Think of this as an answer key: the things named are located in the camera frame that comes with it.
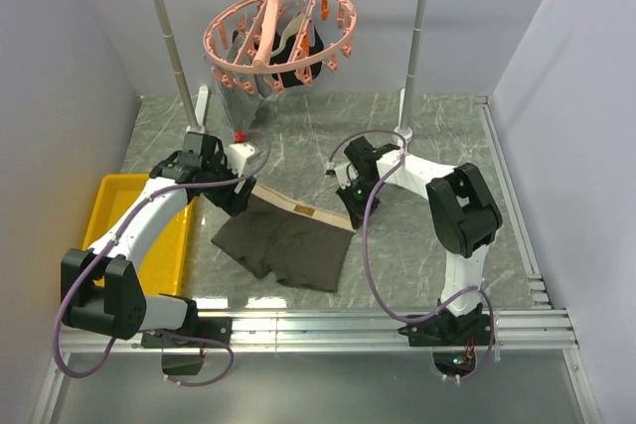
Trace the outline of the dark grey boxer briefs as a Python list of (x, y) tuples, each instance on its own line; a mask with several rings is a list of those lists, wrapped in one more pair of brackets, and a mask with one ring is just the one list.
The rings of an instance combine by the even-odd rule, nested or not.
[(212, 243), (257, 279), (271, 274), (287, 287), (335, 293), (353, 236), (343, 215), (256, 186)]

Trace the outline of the grey striped underwear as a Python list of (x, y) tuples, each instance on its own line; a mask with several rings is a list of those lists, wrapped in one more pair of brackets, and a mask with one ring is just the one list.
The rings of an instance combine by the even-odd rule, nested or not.
[(220, 79), (225, 71), (209, 55), (204, 54), (203, 60), (213, 74), (225, 130), (230, 138), (234, 138), (236, 133), (250, 128), (258, 110), (273, 94), (273, 89), (262, 74), (249, 78), (246, 74), (234, 73), (233, 84), (227, 86)]

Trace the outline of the pink round clip hanger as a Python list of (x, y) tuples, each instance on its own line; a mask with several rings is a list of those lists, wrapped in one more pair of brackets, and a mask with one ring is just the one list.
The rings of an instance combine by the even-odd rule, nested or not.
[(286, 73), (310, 86), (312, 67), (338, 70), (352, 54), (358, 14), (350, 0), (241, 0), (218, 14), (203, 36), (216, 80), (256, 93), (256, 78), (274, 91)]

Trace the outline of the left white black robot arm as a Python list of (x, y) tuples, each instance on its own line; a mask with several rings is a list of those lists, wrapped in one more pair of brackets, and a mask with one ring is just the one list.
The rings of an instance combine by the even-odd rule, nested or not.
[(193, 344), (201, 332), (194, 301), (146, 294), (139, 271), (166, 226), (193, 199), (203, 196), (229, 215), (246, 209), (256, 179), (244, 168), (255, 153), (244, 140), (226, 146), (213, 135), (187, 133), (182, 147), (152, 168), (110, 230), (89, 248), (72, 248), (63, 257), (56, 325), (122, 340), (165, 329), (175, 345)]

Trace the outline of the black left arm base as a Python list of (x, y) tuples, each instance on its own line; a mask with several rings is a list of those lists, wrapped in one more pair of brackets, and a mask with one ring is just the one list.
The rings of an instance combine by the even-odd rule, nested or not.
[[(149, 330), (142, 334), (140, 347), (143, 350), (161, 352), (164, 379), (182, 387), (202, 387), (218, 382), (225, 377), (235, 362), (230, 347), (233, 330), (231, 317), (197, 317), (188, 326), (177, 331)], [(228, 364), (216, 376), (203, 381), (188, 380), (203, 369), (208, 352), (225, 350)]]

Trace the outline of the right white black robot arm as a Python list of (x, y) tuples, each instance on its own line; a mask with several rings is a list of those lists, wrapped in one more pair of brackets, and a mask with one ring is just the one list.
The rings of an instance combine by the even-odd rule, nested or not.
[[(492, 301), (482, 287), (483, 268), (503, 218), (479, 168), (472, 163), (449, 166), (425, 160), (407, 151), (406, 140), (376, 147), (365, 132), (343, 140), (328, 156), (325, 172), (337, 179), (339, 196), (351, 225), (362, 232), (362, 257), (366, 278), (381, 309), (392, 319), (416, 326), (438, 319), (439, 335), (457, 345), (473, 331), (470, 317), (487, 309), (494, 318)], [(445, 281), (440, 303), (419, 317), (392, 310), (375, 283), (369, 249), (371, 215), (379, 205), (378, 193), (394, 185), (424, 198), (433, 230), (446, 252)]]

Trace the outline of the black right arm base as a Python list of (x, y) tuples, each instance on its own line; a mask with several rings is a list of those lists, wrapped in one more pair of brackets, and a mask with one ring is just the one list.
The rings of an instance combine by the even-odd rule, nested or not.
[(435, 370), (461, 383), (479, 372), (496, 344), (494, 313), (479, 304), (467, 315), (444, 309), (430, 320), (398, 329), (411, 348), (432, 348)]

